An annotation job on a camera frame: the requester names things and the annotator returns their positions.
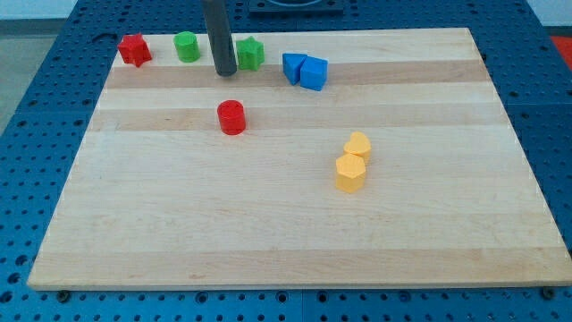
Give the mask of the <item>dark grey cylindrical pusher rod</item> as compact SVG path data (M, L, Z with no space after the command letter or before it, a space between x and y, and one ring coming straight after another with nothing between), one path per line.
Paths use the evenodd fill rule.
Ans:
M215 71L230 77L238 70L231 27L224 0L202 0L202 9Z

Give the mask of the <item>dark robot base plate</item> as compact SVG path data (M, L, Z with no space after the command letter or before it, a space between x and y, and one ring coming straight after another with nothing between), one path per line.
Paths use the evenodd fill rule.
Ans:
M250 15L343 13L343 0L248 0Z

